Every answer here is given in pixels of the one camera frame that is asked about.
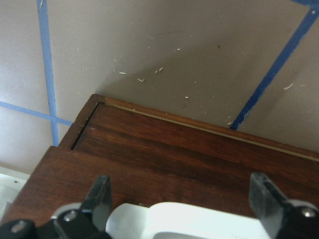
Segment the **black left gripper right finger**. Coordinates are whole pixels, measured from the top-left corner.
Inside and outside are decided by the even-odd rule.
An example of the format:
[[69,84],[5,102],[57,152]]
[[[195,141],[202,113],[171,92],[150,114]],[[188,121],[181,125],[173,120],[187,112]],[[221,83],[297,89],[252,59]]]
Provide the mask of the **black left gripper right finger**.
[[280,234],[292,211],[288,198],[261,172],[252,173],[250,176],[249,205],[270,236]]

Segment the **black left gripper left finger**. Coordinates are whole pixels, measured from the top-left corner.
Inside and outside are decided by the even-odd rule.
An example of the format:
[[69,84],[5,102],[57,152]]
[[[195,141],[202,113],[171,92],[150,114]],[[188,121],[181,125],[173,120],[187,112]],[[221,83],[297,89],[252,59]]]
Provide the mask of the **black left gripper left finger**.
[[84,213],[97,228],[104,232],[112,209],[111,180],[109,175],[99,176],[92,184],[81,204]]

